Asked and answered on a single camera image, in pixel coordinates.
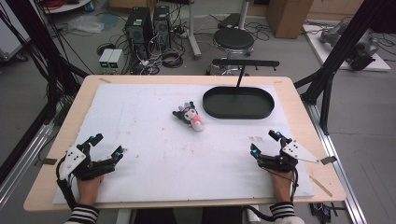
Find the grey machine on board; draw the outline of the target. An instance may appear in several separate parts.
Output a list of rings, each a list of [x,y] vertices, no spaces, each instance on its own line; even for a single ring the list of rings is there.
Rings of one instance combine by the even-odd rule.
[[[333,48],[348,27],[348,21],[340,21],[335,27],[321,32],[319,41]],[[354,71],[361,71],[375,61],[374,54],[379,50],[378,40],[366,30],[358,43],[346,56],[346,62]]]

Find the white floor board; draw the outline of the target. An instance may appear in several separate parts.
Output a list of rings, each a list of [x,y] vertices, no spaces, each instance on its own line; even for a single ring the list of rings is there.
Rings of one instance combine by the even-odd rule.
[[[330,52],[332,51],[332,47],[328,43],[321,43],[319,41],[321,31],[319,27],[316,25],[304,25],[305,36],[310,42],[311,47],[315,51],[318,60],[321,64],[324,64]],[[375,59],[373,62],[368,64],[364,71],[372,71],[372,72],[388,72],[391,68],[388,64],[378,55],[374,54],[373,58]]]

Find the black and pink plush toy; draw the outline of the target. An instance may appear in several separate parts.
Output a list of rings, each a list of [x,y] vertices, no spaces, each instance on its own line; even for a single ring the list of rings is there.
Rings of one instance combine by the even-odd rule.
[[[186,102],[184,105],[180,105],[178,111],[173,111],[172,114],[196,132],[201,132],[205,128],[193,102]]]

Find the cardboard box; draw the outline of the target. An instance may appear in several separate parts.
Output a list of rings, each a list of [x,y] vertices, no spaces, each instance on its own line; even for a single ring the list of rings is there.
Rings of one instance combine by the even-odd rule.
[[[314,0],[270,0],[266,20],[276,38],[295,39]]]

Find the person's left hand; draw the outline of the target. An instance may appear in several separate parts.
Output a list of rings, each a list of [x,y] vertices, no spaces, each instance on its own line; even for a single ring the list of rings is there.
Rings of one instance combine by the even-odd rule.
[[[93,206],[98,197],[98,190],[103,179],[102,175],[90,180],[78,179],[78,203]]]

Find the slim black computer tower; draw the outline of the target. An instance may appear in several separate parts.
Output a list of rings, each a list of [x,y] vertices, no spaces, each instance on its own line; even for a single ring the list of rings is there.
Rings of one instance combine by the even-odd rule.
[[[154,8],[153,28],[157,48],[160,50],[169,49],[171,47],[169,13],[169,6],[156,6]]]

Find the black hanger stand with tray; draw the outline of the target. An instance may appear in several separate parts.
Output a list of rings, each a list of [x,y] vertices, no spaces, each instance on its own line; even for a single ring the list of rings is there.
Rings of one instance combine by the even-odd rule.
[[[235,86],[217,86],[203,95],[203,108],[217,119],[265,119],[275,108],[275,100],[268,92],[256,87],[242,87],[246,66],[267,66],[276,69],[279,61],[215,59],[214,65],[237,65],[241,68]]]

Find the black metal frame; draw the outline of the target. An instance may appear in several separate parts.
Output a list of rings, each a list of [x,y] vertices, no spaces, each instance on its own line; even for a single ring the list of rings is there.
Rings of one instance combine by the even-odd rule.
[[[322,94],[319,127],[326,135],[329,134],[328,117],[333,78],[347,55],[369,26],[385,11],[389,2],[390,0],[364,0],[324,64],[312,75],[294,83],[296,89],[309,84],[308,89],[301,94],[302,101],[308,105],[315,105]]]
[[[40,18],[41,14],[36,12],[35,4],[32,4],[30,0],[5,0],[5,2],[30,37],[30,41],[27,41],[13,25],[2,3],[0,3],[0,20],[31,56],[39,74],[47,80],[48,102],[0,166],[0,185],[10,176],[16,162],[26,151],[27,145],[41,125],[48,124],[55,117],[56,105],[63,100],[71,103],[71,99],[77,95],[81,86],[78,77],[85,78],[89,75],[70,63],[61,54],[53,42],[47,26]]]

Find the aluminium rail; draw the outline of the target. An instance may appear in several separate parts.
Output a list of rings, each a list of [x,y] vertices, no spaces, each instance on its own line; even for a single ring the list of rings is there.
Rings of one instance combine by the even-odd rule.
[[[45,147],[53,132],[54,125],[44,124],[33,135],[26,147],[23,147],[21,156],[16,160],[4,182],[0,184],[0,211],[7,204],[8,199],[27,174],[29,167],[35,161],[39,151]]]
[[[318,108],[315,105],[308,105],[304,103],[304,107],[307,111],[307,114],[311,118],[311,121],[316,129],[318,134],[318,138],[320,139],[322,145],[324,146],[324,150],[328,156],[335,156],[337,161],[335,161],[332,165],[337,173],[337,176],[346,192],[346,199],[344,200],[345,208],[348,212],[348,215],[353,224],[368,224],[361,210],[361,206],[355,196],[354,190],[351,187],[349,180],[347,178],[347,174],[344,170],[343,164],[341,163],[336,148],[332,142],[332,139],[329,135],[326,135],[325,132],[319,125],[320,113]]]

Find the clear plastic bag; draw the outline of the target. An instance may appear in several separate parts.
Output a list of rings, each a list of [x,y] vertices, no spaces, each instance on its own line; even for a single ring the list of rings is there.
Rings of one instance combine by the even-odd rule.
[[[68,28],[70,30],[79,30],[86,33],[100,34],[105,25],[97,20],[96,16],[83,15],[69,21]]]

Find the small electronics board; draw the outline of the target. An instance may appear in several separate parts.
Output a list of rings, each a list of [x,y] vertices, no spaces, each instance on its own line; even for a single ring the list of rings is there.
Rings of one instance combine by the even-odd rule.
[[[329,224],[332,222],[332,214],[336,217],[337,212],[344,210],[344,207],[337,207],[334,203],[326,205],[325,203],[311,203],[309,204],[311,215],[319,220],[320,224]]]

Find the thin wooden stick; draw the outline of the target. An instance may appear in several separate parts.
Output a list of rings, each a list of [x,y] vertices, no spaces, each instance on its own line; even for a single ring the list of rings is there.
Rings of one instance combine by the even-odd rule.
[[[333,194],[324,186],[322,185],[317,179],[315,179],[312,175],[309,176],[310,179],[319,187],[321,188],[329,197],[332,198]]]

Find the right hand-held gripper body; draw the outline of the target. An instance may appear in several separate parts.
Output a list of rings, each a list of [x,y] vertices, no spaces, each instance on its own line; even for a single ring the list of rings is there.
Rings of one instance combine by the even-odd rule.
[[[261,168],[287,173],[296,168],[298,161],[318,163],[319,159],[296,140],[281,146],[276,156],[262,155],[257,150],[257,163]]]

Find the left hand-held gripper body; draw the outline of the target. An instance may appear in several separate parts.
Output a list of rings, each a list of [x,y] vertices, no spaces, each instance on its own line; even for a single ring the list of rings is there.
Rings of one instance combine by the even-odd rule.
[[[91,180],[115,170],[116,159],[114,157],[104,161],[92,161],[91,146],[90,143],[84,143],[67,150],[64,164],[58,175],[60,180],[66,180],[70,175],[80,180]]]

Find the black round stool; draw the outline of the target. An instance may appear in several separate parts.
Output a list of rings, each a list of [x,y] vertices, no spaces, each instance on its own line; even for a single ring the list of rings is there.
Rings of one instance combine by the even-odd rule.
[[[254,39],[245,30],[222,28],[214,33],[213,43],[216,48],[226,52],[228,58],[231,58],[237,54],[249,56],[253,51]]]

